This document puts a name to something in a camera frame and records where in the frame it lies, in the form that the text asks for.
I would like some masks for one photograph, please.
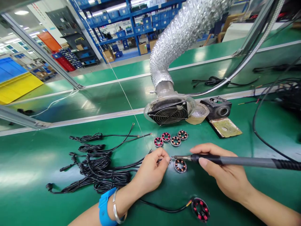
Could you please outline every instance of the hand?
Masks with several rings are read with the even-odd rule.
[[[233,152],[222,149],[212,143],[199,144],[190,151],[195,154],[202,153],[237,157]],[[230,199],[242,203],[255,191],[255,188],[248,181],[242,166],[219,166],[205,158],[200,158],[199,163],[210,176],[213,176],[216,179],[216,183],[220,190]]]
[[[145,156],[138,172],[131,181],[141,192],[141,196],[155,190],[161,183],[170,157],[163,148],[158,148]]]

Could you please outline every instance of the blue wristband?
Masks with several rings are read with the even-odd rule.
[[[112,188],[111,190],[104,193],[99,199],[99,220],[102,226],[116,226],[117,222],[112,221],[108,215],[108,200],[109,197],[114,194],[117,188]]]

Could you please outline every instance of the metal hose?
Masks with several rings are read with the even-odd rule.
[[[201,95],[205,95],[208,94],[220,87],[222,87],[223,85],[225,85],[228,81],[230,81],[231,79],[233,79],[245,66],[246,64],[252,59],[252,57],[255,55],[255,53],[258,51],[258,49],[260,48],[260,46],[263,44],[263,42],[265,41],[265,39],[267,38],[267,36],[269,35],[270,31],[272,30],[276,19],[278,18],[278,15],[282,9],[282,6],[284,4],[284,0],[279,0],[277,7],[275,9],[275,12],[269,22],[269,24],[267,25],[266,31],[264,32],[262,38],[260,39],[260,41],[258,42],[258,44],[255,46],[255,48],[252,50],[251,53],[249,53],[248,57],[244,60],[244,62],[242,62],[240,64],[240,66],[232,73],[232,75],[229,76],[229,78],[225,78],[224,81],[222,81],[221,83],[217,84],[216,86],[212,87],[211,89],[202,92],[202,93],[197,93],[197,94],[187,94],[191,97],[196,97],[196,96],[201,96]]]
[[[172,82],[169,65],[198,37],[208,32],[235,0],[188,0],[153,47],[150,55],[151,79],[155,86]]]

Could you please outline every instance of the silver bracelet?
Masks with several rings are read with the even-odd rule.
[[[117,209],[116,209],[116,204],[115,204],[115,199],[116,199],[116,193],[118,191],[119,187],[116,189],[116,191],[114,192],[113,194],[113,212],[114,212],[114,216],[115,216],[115,220],[118,224],[122,224],[125,219],[126,219],[126,216],[128,215],[128,212],[125,213],[124,215],[124,220],[120,220],[119,217],[118,217],[118,214],[117,214]]]

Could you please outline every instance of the finger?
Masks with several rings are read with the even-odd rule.
[[[168,153],[163,148],[157,148],[152,153],[149,154],[152,158],[154,158],[156,161],[159,159],[159,157],[169,157]]]
[[[215,179],[219,180],[225,178],[226,172],[219,165],[205,158],[199,158],[198,162],[200,163],[201,167]]]
[[[158,167],[156,170],[160,171],[161,174],[164,174],[168,164],[169,164],[170,158],[169,157],[164,157],[158,164]]]
[[[234,154],[233,152],[225,150],[212,143],[199,144],[199,145],[193,147],[192,149],[190,149],[190,152],[192,152],[192,153],[210,153],[210,154],[220,155],[220,156],[237,157],[237,155]]]

